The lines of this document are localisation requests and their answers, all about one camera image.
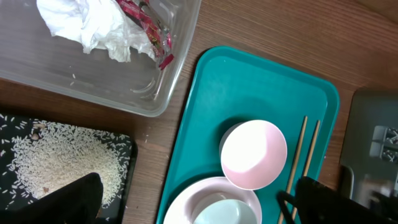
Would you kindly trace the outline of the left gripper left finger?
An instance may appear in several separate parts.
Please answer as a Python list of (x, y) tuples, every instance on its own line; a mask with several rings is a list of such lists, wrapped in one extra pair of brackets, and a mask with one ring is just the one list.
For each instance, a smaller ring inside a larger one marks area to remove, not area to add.
[(101, 208), (103, 184), (96, 172), (16, 211), (1, 211), (1, 223), (94, 223)]

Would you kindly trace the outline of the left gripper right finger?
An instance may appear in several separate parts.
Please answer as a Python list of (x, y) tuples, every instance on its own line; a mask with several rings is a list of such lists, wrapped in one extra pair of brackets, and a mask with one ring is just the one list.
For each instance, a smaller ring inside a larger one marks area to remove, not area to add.
[(298, 180), (295, 195), (280, 191), (276, 199), (287, 223), (294, 223), (293, 213), (287, 204), (297, 209), (301, 223), (397, 223), (397, 197), (385, 195), (380, 190), (365, 193), (367, 205), (361, 205), (313, 180)]

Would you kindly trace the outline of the white bowl with rice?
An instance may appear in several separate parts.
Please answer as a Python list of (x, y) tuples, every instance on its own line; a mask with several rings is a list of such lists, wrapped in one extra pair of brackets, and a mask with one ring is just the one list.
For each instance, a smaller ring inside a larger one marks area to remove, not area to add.
[(273, 123), (255, 119), (235, 124), (219, 144), (224, 176), (243, 190), (267, 187), (284, 169), (287, 143)]

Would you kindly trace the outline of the grey bowl with brown scraps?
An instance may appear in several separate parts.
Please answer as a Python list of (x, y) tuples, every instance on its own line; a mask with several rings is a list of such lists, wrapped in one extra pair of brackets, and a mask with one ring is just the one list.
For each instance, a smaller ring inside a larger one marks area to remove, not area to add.
[(193, 224), (256, 224), (257, 217), (245, 202), (231, 194), (214, 193), (201, 199), (192, 212)]

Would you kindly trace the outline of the red snack wrapper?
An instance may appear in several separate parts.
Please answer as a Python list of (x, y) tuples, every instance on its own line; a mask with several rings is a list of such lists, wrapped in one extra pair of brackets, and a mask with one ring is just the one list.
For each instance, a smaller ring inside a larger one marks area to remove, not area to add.
[(174, 59), (169, 26), (155, 12), (149, 0), (116, 0), (116, 2), (124, 13), (144, 30), (152, 44), (157, 67), (159, 70), (164, 70)]

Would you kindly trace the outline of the grey dishwasher rack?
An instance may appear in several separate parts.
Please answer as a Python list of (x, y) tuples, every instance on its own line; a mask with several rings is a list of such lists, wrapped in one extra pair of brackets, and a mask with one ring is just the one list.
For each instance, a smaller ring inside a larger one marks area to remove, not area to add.
[(365, 207), (372, 190), (397, 195), (397, 90), (355, 91), (340, 157), (341, 193)]

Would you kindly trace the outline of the clear plastic waste bin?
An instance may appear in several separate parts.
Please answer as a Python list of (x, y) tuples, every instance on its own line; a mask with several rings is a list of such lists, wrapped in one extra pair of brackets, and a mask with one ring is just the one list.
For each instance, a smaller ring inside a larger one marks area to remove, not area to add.
[(1, 2), (1, 77), (143, 116), (164, 112), (192, 42), (200, 1), (152, 1), (170, 27), (174, 59), (163, 70), (146, 54), (131, 61), (90, 54), (63, 37), (53, 37), (35, 1)]

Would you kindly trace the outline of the wooden chopstick left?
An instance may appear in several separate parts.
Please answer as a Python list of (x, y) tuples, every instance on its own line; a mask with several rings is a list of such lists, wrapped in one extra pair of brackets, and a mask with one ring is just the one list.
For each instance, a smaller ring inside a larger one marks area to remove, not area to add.
[(287, 188), (286, 188), (286, 192), (288, 194), (292, 190), (295, 173), (296, 173), (298, 162), (299, 162), (299, 159), (300, 159), (300, 153), (301, 153), (301, 148), (302, 148), (303, 139), (304, 139), (304, 135), (305, 135), (305, 130), (306, 130), (306, 127), (307, 127), (307, 121), (308, 121), (308, 116), (304, 116), (302, 128), (300, 130), (300, 135), (299, 135), (297, 147), (296, 147), (295, 154), (294, 154), (294, 160), (293, 160), (293, 163), (292, 163), (292, 168), (291, 168), (290, 175), (289, 175), (289, 181), (288, 181)]

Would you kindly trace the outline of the wooden chopstick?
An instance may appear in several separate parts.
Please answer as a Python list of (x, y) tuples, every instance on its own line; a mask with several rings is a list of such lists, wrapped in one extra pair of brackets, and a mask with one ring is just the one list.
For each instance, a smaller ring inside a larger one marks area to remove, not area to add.
[[(309, 170), (310, 163), (311, 163), (312, 156), (313, 156), (313, 151), (314, 151), (314, 148), (315, 148), (315, 145), (317, 142), (317, 138), (318, 138), (319, 129), (320, 129), (320, 120), (318, 120), (315, 125), (315, 130), (313, 132), (312, 140), (311, 140), (308, 152), (307, 152), (307, 157), (306, 157), (306, 161), (305, 161), (305, 165), (304, 165), (301, 177), (305, 177), (308, 174), (308, 170)], [(295, 194), (295, 189), (294, 189), (295, 183), (296, 183), (296, 180), (294, 178), (292, 190), (290, 191), (290, 192), (293, 192), (294, 194)]]
[(295, 173), (296, 173), (298, 162), (299, 162), (299, 159), (300, 159), (300, 153), (301, 153), (301, 148), (302, 148), (303, 139), (304, 139), (304, 135), (305, 135), (305, 130), (306, 130), (306, 127), (307, 127), (307, 121), (308, 121), (308, 116), (304, 116), (302, 128), (300, 130), (300, 135), (299, 135), (297, 147), (296, 147), (295, 154), (294, 154), (294, 160), (293, 160), (293, 163), (292, 163), (292, 168), (291, 168), (290, 175), (289, 175), (289, 181), (288, 181), (287, 188), (286, 188), (286, 192), (288, 194), (292, 190)]

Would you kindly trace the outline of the wooden chopstick right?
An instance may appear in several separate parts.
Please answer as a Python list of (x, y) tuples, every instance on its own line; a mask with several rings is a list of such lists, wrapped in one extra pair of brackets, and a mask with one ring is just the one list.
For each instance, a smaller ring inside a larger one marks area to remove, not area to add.
[[(315, 130), (313, 132), (312, 140), (311, 140), (308, 152), (307, 152), (307, 157), (306, 157), (306, 161), (305, 161), (305, 165), (304, 165), (301, 177), (305, 177), (308, 174), (308, 170), (309, 170), (310, 163), (311, 163), (312, 156), (313, 156), (313, 151), (314, 151), (314, 148), (315, 148), (315, 145), (317, 142), (317, 138), (318, 138), (319, 129), (320, 129), (320, 120), (318, 120), (315, 125)], [(294, 189), (295, 183), (296, 183), (296, 180), (294, 178), (292, 190), (290, 191), (290, 192), (293, 192), (294, 194), (295, 194), (295, 189)]]

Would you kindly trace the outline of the white round plate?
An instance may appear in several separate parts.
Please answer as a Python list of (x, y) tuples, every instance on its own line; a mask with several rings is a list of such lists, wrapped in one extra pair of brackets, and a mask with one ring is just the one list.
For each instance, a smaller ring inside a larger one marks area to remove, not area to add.
[(253, 210), (256, 223), (262, 222), (261, 204), (254, 191), (239, 189), (226, 177), (209, 177), (182, 190), (157, 223), (193, 223), (204, 208), (221, 199), (244, 202)]

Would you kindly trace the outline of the teal serving tray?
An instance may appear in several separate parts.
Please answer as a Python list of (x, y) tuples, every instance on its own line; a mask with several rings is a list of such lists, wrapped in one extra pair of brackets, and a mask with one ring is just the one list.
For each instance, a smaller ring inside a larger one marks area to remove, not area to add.
[(253, 119), (275, 124), (287, 141), (287, 163), (269, 186), (257, 190), (262, 221), (276, 223), (277, 192), (287, 186), (304, 116), (308, 116), (296, 176), (302, 175), (315, 125), (320, 129), (308, 175), (319, 176), (340, 106), (328, 81), (231, 48), (214, 47), (199, 59), (182, 116), (157, 219), (189, 185), (221, 176), (219, 143), (233, 125)]

